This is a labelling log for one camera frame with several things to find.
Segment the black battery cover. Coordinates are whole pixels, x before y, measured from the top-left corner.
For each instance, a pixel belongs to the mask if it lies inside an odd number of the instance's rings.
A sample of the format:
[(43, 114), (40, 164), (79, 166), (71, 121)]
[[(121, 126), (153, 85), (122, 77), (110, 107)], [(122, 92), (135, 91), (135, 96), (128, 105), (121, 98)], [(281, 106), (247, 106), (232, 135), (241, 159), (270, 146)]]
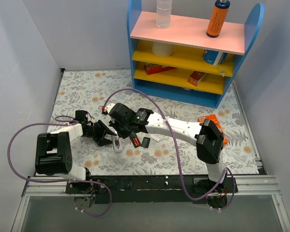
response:
[(143, 140), (142, 140), (141, 147), (149, 148), (150, 141), (151, 141), (151, 139), (149, 137), (144, 137)]

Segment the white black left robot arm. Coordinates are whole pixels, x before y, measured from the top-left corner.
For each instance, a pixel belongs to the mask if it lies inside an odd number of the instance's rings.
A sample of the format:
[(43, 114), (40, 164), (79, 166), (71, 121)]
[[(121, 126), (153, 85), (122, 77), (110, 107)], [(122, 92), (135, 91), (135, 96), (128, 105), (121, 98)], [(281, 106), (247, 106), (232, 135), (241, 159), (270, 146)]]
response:
[(93, 189), (93, 181), (88, 178), (89, 172), (73, 162), (71, 142), (80, 138), (91, 138), (99, 145), (109, 145), (111, 140), (106, 135), (115, 136), (101, 120), (92, 122), (89, 113), (77, 110), (73, 123), (69, 126), (42, 133), (37, 137), (35, 169), (38, 174), (60, 176), (68, 180), (77, 180), (76, 187), (82, 193)]

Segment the black remote control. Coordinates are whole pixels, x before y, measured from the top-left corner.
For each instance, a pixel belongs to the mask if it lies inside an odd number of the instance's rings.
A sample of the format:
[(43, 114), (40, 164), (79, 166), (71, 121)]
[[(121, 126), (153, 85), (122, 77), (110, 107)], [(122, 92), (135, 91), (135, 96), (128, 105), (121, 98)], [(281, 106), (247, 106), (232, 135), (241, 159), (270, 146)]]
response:
[(137, 147), (140, 147), (141, 146), (141, 143), (140, 143), (140, 140), (139, 138), (137, 137), (136, 133), (135, 132), (132, 132), (130, 135), (129, 135), (129, 138), (133, 144), (133, 146), (135, 148)]

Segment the white remote control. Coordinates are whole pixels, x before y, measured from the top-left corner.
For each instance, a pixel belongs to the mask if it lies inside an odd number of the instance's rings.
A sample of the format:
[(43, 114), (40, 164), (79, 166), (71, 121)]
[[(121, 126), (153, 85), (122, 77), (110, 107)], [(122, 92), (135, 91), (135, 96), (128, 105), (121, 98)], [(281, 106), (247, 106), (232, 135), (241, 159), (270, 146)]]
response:
[(121, 153), (123, 151), (122, 141), (119, 137), (112, 138), (113, 149), (115, 153)]

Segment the white battery cover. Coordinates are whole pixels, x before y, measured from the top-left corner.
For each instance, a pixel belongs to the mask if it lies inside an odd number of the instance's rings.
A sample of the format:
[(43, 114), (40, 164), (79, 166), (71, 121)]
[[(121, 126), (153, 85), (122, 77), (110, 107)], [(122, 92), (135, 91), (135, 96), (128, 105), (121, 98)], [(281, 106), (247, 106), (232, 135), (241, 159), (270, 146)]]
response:
[(156, 136), (154, 134), (150, 134), (149, 136), (151, 139), (155, 140), (156, 142), (158, 142), (158, 143), (160, 142), (160, 138), (158, 136)]

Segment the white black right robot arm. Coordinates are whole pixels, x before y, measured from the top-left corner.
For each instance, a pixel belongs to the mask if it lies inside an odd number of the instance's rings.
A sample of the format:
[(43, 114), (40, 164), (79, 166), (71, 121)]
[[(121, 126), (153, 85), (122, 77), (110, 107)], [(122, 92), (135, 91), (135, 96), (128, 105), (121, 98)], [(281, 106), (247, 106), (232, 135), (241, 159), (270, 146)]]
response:
[(126, 138), (132, 132), (160, 134), (171, 137), (196, 147), (197, 157), (206, 164), (210, 189), (222, 191), (226, 185), (226, 176), (221, 176), (224, 163), (221, 156), (224, 137), (212, 120), (203, 123), (186, 122), (162, 116), (149, 109), (140, 108), (137, 112), (121, 103), (110, 103), (105, 112), (111, 118), (109, 122), (119, 137)]

